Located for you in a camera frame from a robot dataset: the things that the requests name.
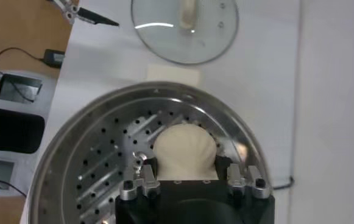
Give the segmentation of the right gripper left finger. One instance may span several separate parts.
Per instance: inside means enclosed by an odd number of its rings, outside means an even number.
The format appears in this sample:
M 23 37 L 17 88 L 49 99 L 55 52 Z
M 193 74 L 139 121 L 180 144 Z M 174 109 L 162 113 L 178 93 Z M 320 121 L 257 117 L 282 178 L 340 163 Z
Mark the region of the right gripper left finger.
M 157 159 L 137 159 L 126 168 L 122 183 L 119 185 L 119 197 L 123 201 L 132 201 L 141 191 L 146 198 L 156 198 L 160 194 L 160 182 L 157 180 Z

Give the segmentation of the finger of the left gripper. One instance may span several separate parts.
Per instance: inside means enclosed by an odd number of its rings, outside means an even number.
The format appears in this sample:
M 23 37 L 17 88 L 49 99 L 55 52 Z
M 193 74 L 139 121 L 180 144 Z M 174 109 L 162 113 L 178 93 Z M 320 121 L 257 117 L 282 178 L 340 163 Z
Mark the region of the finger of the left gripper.
M 107 17 L 97 14 L 91 10 L 79 7 L 72 0 L 47 0 L 55 4 L 61 11 L 63 17 L 70 23 L 74 24 L 76 19 L 85 21 L 90 24 L 105 24 L 109 26 L 119 27 L 119 23 Z

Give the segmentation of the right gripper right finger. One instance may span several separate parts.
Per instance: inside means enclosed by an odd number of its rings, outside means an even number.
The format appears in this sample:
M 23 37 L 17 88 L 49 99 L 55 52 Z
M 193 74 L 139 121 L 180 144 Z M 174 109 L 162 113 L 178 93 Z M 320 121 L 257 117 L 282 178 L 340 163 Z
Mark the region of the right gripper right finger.
M 247 189 L 253 198 L 263 200 L 271 195 L 270 184 L 257 166 L 247 166 L 241 169 L 238 163 L 234 163 L 226 156 L 216 156 L 214 165 L 218 178 L 227 182 L 232 196 L 244 196 Z

